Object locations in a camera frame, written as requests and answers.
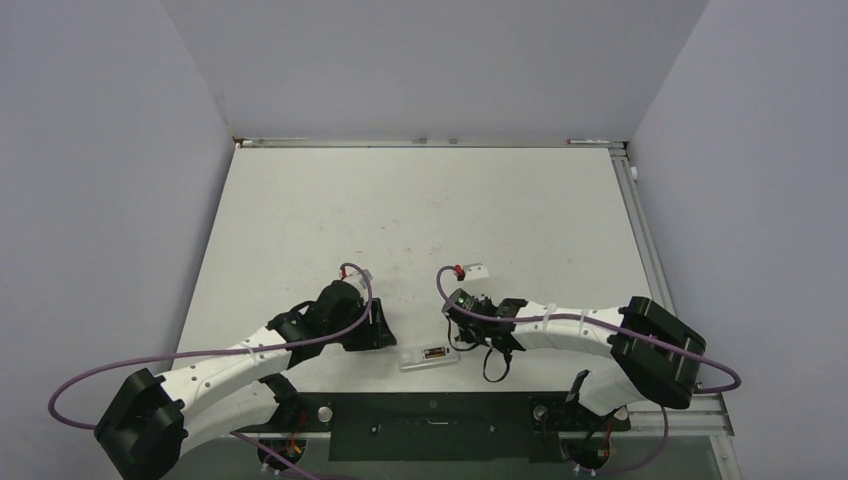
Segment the white remote control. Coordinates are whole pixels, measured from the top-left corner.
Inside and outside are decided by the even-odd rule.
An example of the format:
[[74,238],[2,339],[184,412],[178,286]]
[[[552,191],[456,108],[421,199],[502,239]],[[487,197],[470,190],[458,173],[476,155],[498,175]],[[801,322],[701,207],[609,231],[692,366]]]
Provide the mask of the white remote control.
[[448,344],[419,345],[400,351],[398,370],[413,372],[456,364],[460,354]]

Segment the black orange AAA battery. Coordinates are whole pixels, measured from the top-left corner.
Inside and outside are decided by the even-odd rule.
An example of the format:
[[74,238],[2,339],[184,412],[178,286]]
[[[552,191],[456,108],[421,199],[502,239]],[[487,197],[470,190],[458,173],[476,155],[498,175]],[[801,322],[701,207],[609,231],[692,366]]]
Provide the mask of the black orange AAA battery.
[[448,355],[449,349],[446,347],[432,347],[422,351],[422,356],[425,360],[444,358]]

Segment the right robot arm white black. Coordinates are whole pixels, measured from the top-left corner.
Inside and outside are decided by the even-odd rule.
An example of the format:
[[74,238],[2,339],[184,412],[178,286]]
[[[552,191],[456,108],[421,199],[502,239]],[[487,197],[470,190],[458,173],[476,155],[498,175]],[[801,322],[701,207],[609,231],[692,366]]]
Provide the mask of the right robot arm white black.
[[600,310],[506,298],[499,304],[463,289],[442,307],[465,343],[484,345],[510,361],[516,351],[556,349],[610,361],[583,368],[565,401],[567,419],[589,428],[602,417],[639,401],[685,410],[696,390],[704,338],[647,297]]

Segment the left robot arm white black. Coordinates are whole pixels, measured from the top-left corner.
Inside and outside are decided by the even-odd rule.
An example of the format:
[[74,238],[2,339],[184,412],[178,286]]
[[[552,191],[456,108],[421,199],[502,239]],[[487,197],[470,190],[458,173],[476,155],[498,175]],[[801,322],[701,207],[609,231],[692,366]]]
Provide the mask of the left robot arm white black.
[[362,281],[336,280],[252,335],[186,367],[128,376],[94,428],[124,479],[160,479],[190,450],[232,431],[267,424],[289,428],[298,392],[284,371],[337,343],[347,352],[396,345],[382,304]]

